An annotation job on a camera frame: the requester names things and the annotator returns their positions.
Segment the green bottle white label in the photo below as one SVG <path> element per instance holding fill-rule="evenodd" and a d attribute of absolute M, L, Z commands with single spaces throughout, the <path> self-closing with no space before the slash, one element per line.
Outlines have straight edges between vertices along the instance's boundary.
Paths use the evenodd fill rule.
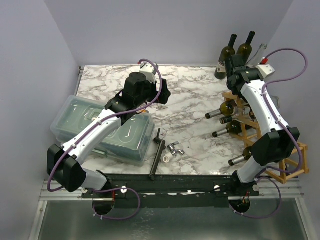
<path fill-rule="evenodd" d="M 227 73 L 224 61 L 226 58 L 235 54 L 234 44 L 236 39 L 237 35 L 232 34 L 228 45 L 222 49 L 214 73 L 216 79 L 223 80 L 226 77 Z"/>

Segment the green bottle silver neck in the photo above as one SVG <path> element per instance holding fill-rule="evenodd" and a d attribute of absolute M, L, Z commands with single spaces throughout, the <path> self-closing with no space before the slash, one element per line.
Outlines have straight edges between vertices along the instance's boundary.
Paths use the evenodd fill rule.
<path fill-rule="evenodd" d="M 220 115 L 231 116 L 237 106 L 235 100 L 228 100 L 223 102 L 217 110 L 205 114 L 206 119 L 211 119 Z"/>

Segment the green bottle rack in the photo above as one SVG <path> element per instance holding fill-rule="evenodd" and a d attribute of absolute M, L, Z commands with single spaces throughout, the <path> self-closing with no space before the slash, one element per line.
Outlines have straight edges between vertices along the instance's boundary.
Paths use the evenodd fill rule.
<path fill-rule="evenodd" d="M 219 119 L 219 122 L 221 124 L 226 124 L 225 128 L 219 131 L 214 131 L 212 133 L 212 136 L 214 138 L 217 138 L 219 136 L 225 135 L 225 134 L 235 134 L 238 135 L 242 133 L 242 124 L 243 121 L 239 121 L 234 116 L 224 116 Z"/>

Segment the square clear liquor bottle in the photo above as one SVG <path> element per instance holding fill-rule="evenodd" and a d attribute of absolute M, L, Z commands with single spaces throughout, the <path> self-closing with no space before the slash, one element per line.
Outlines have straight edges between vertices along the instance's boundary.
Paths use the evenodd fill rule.
<path fill-rule="evenodd" d="M 255 115 L 249 106 L 237 106 L 234 109 L 233 115 L 236 117 L 243 117 L 252 119 Z"/>

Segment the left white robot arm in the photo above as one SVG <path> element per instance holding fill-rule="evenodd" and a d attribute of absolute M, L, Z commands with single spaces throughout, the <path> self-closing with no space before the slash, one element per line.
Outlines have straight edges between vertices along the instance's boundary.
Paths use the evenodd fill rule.
<path fill-rule="evenodd" d="M 79 188 L 92 189 L 99 197 L 110 194 L 108 178 L 99 171 L 82 168 L 88 155 L 111 133 L 123 126 L 153 103 L 165 105 L 171 92 L 166 79 L 160 87 L 140 72 L 132 72 L 124 88 L 108 101 L 99 116 L 81 133 L 62 146 L 53 144 L 47 151 L 49 181 L 55 180 L 61 188 L 72 193 Z"/>

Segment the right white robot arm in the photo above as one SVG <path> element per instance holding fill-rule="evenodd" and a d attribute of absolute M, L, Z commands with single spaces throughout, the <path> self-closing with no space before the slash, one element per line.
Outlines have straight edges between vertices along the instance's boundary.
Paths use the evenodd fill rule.
<path fill-rule="evenodd" d="M 262 135 L 253 144 L 252 156 L 246 164 L 232 174 L 230 191 L 241 196 L 247 192 L 248 184 L 253 183 L 271 163 L 280 162 L 292 154 L 300 132 L 282 118 L 267 91 L 265 78 L 275 72 L 272 66 L 245 66 L 239 54 L 227 57 L 224 66 L 228 89 L 250 105 Z"/>

